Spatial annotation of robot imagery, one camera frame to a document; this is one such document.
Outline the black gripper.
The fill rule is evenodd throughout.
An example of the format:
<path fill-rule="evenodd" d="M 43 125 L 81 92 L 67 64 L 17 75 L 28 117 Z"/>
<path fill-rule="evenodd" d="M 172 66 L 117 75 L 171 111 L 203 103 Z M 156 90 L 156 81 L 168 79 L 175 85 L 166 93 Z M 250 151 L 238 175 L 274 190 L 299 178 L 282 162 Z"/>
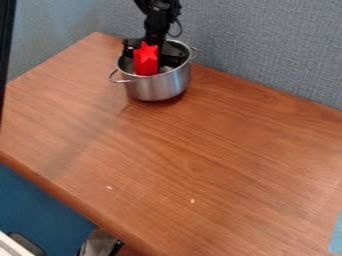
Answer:
<path fill-rule="evenodd" d="M 170 24 L 144 24 L 145 34 L 140 38 L 128 38 L 121 41 L 123 43 L 123 56 L 133 60 L 133 51 L 140 48 L 141 42 L 145 42 L 149 46 L 157 46 L 157 64 L 162 66 L 176 67 L 186 53 L 182 49 L 178 49 L 167 41 L 167 33 L 170 30 Z"/>

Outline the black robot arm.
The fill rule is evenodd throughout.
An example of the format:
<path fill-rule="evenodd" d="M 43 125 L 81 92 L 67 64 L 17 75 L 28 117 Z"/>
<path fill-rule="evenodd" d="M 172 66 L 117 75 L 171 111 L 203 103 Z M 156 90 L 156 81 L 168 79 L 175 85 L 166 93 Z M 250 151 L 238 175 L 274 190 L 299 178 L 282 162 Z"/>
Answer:
<path fill-rule="evenodd" d="M 144 36 L 141 38 L 124 39 L 123 55 L 133 57 L 133 51 L 145 42 L 149 46 L 157 47 L 159 66 L 178 67 L 184 60 L 186 53 L 167 41 L 170 27 L 174 23 L 180 25 L 178 16 L 182 5 L 179 0 L 133 0 L 144 19 Z"/>

